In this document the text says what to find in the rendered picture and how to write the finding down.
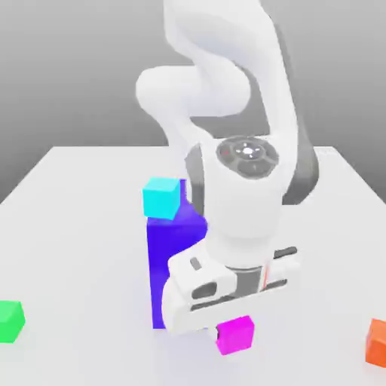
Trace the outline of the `small cyan cube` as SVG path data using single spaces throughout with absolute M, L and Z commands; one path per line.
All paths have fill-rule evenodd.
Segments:
M 144 215 L 173 220 L 180 206 L 180 180 L 152 177 L 142 189 Z

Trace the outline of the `small magenta cube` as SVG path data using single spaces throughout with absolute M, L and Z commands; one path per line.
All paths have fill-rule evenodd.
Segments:
M 216 346 L 221 355 L 245 351 L 252 347 L 255 325 L 250 316 L 220 323 L 216 329 Z

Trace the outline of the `large blue box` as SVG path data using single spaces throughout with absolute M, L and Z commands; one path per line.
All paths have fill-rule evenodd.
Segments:
M 174 219 L 147 219 L 149 279 L 152 303 L 152 326 L 164 329 L 161 301 L 169 277 L 168 259 L 202 240 L 207 233 L 204 217 L 198 215 L 186 197 L 186 181 L 180 180 L 180 207 Z

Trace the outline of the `small orange cube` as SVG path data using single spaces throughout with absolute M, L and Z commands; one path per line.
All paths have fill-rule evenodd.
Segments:
M 366 362 L 386 368 L 386 321 L 372 319 L 366 337 Z

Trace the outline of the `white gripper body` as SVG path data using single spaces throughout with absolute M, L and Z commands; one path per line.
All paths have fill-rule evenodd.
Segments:
M 295 285 L 299 269 L 297 258 L 243 269 L 210 259 L 171 259 L 161 307 L 165 328 L 185 334 L 251 315 L 263 298 Z

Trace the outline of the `small green cube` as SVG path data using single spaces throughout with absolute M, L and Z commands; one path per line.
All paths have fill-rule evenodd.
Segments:
M 0 301 L 0 343 L 14 343 L 25 322 L 21 302 Z

